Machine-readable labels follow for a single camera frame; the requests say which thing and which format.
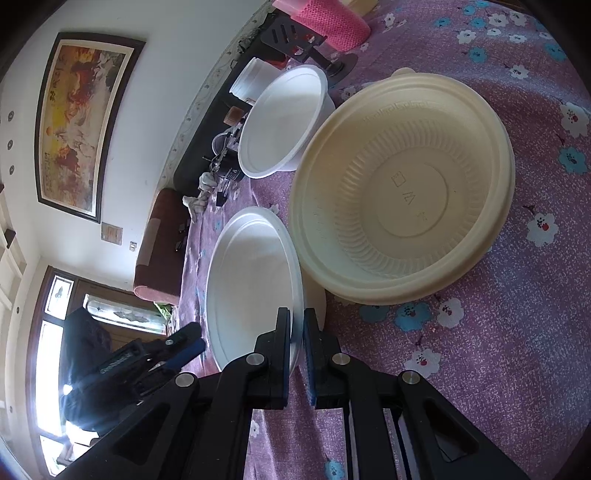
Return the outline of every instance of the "white plastic container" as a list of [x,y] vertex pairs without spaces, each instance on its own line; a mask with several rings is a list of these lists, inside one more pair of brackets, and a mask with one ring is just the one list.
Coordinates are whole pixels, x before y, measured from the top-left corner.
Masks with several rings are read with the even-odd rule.
[[230,88],[230,93],[243,102],[254,105],[273,80],[281,75],[281,70],[261,59],[253,58],[240,72]]
[[248,207],[224,227],[207,273],[205,315],[220,370],[254,350],[257,337],[275,329],[277,310],[291,312],[290,372],[301,349],[304,308],[324,326],[324,289],[300,271],[287,229],[269,209]]
[[474,90],[396,74],[347,100],[306,149],[289,226],[300,263],[358,303],[416,300],[468,272],[499,234],[511,142]]
[[238,146],[242,171],[261,179],[295,170],[312,136],[334,111],[322,70],[301,65],[284,72],[246,119]]

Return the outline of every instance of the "framed painting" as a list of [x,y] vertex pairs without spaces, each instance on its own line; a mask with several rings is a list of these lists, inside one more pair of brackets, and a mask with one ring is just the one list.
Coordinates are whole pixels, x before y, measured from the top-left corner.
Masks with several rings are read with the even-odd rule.
[[37,106],[39,202],[100,223],[109,141],[143,46],[113,35],[58,34]]

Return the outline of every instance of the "table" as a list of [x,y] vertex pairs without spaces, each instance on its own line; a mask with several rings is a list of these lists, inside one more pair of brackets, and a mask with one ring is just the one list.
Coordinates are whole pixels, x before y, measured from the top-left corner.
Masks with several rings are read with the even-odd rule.
[[[400,67],[469,85],[507,128],[515,196],[493,247],[459,281],[405,306],[327,293],[326,329],[373,369],[421,372],[532,479],[550,479],[591,418],[591,99],[524,14],[480,0],[382,0],[366,19],[371,37],[353,50],[359,63],[331,91],[335,104]],[[181,325],[206,327],[207,268],[225,222],[259,205],[287,223],[292,179],[244,179],[191,226]],[[217,371],[209,350],[187,369]],[[311,410],[297,368],[286,411],[254,412],[245,478],[343,479],[344,444],[340,413]]]

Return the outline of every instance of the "black metal stand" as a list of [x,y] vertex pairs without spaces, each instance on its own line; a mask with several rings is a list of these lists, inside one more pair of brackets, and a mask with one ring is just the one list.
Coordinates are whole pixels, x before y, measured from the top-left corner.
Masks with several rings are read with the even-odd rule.
[[322,45],[326,37],[292,20],[290,17],[277,17],[271,26],[261,34],[261,41],[301,63],[308,58],[314,60],[326,73],[329,87],[344,79],[357,65],[357,55],[348,53],[331,62],[316,47]]
[[[527,480],[527,476],[418,373],[389,375],[341,353],[304,316],[311,403],[343,408],[348,478]],[[394,424],[391,444],[384,410]],[[396,469],[393,451],[401,460]]]
[[[528,479],[418,373],[371,370],[319,331],[314,310],[304,322],[311,403],[343,409],[349,479]],[[290,324],[279,309],[254,353],[221,374],[179,374],[57,478],[242,479],[253,408],[287,405]]]
[[287,405],[290,334],[290,312],[279,309],[254,353],[221,374],[178,374],[58,479],[242,479],[252,409]]

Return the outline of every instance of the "pink basket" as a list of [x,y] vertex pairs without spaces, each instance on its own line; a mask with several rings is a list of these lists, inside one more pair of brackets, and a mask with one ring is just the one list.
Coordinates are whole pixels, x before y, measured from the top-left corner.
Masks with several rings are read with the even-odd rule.
[[369,25],[339,0],[310,0],[298,14],[291,17],[326,36],[326,42],[338,51],[358,47],[371,33]]

